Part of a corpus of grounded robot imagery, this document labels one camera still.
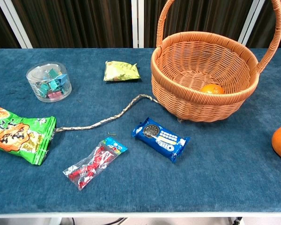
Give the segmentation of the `blue Oreo cookie pack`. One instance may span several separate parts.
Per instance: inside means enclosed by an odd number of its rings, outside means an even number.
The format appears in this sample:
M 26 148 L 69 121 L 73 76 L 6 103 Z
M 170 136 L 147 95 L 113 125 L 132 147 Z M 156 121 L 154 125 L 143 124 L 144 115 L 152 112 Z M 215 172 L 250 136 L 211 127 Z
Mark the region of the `blue Oreo cookie pack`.
M 140 139 L 173 163 L 182 155 L 190 141 L 190 137 L 180 137 L 149 117 L 133 129 L 132 136 Z

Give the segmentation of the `small yellow-green snack packet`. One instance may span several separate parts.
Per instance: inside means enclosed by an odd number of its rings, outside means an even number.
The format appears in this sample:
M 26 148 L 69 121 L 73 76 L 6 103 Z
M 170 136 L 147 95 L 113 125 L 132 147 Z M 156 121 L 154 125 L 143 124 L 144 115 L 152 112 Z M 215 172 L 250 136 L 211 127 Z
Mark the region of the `small yellow-green snack packet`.
M 130 64 L 121 61 L 106 61 L 104 71 L 104 81 L 117 82 L 140 79 L 137 63 Z

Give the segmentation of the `clear bag of red candy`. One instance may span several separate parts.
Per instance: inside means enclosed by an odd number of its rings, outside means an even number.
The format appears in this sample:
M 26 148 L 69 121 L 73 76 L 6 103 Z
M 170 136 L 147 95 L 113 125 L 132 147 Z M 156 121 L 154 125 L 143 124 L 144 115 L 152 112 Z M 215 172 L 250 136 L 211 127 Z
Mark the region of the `clear bag of red candy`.
M 68 167 L 63 174 L 82 190 L 107 166 L 128 148 L 111 137 L 100 141 L 91 154 L 78 163 Z

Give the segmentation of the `clear round candy jar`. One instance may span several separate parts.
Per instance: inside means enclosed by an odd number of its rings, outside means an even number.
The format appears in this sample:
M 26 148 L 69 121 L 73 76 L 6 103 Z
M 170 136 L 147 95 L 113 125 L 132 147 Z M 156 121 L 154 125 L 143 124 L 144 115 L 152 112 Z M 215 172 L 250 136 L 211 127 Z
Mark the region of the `clear round candy jar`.
M 60 101 L 72 91 L 67 69 L 59 62 L 37 64 L 27 71 L 26 78 L 35 96 L 42 102 Z

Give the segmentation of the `blue tablecloth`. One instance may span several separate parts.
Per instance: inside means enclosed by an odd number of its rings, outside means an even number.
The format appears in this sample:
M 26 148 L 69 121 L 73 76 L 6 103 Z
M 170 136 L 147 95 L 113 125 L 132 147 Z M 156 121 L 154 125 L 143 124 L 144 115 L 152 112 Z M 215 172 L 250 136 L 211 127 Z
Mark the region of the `blue tablecloth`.
M 57 127 L 89 126 L 151 95 L 152 49 L 0 49 L 0 107 L 21 117 L 54 116 Z M 106 82 L 106 61 L 137 63 L 140 79 Z M 38 100 L 27 71 L 63 64 L 66 98 Z M 151 118 L 190 141 L 175 163 L 132 136 Z M 57 133 L 41 166 L 0 150 L 0 214 L 37 212 L 281 212 L 281 157 L 272 149 L 281 126 L 281 49 L 257 89 L 226 120 L 178 122 L 142 99 L 121 118 L 92 130 Z M 63 171 L 111 137 L 128 148 L 82 190 Z

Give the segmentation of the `large green snack bag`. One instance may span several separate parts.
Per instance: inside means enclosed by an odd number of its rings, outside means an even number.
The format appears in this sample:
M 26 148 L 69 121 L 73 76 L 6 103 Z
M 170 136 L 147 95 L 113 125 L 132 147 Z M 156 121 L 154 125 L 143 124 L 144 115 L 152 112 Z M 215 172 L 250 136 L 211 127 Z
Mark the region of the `large green snack bag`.
M 24 118 L 0 107 L 0 150 L 32 165 L 46 158 L 56 129 L 56 118 Z

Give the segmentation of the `white frame post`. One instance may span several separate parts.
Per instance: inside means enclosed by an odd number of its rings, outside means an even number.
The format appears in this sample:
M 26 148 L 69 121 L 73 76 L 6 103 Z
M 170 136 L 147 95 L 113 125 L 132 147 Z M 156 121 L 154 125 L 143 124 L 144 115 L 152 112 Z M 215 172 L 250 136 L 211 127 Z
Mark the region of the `white frame post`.
M 0 8 L 3 11 L 21 48 L 32 49 L 33 46 L 20 20 L 20 17 L 11 0 L 0 0 Z
M 131 0 L 133 48 L 144 48 L 144 0 Z
M 262 7 L 264 5 L 266 0 L 253 0 L 250 10 L 247 14 L 246 20 L 244 22 L 243 28 L 241 30 L 241 33 L 238 38 L 238 42 L 242 45 L 246 45 L 249 37 L 251 35 L 251 32 L 254 28 L 254 25 L 258 19 L 258 16 L 262 10 Z

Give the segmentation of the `white table frame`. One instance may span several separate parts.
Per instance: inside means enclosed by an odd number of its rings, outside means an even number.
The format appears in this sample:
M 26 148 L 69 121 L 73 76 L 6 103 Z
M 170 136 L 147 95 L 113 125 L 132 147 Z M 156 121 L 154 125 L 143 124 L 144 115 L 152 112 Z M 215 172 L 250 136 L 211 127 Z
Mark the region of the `white table frame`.
M 102 213 L 52 212 L 0 214 L 0 225 L 281 225 L 281 213 L 173 212 Z

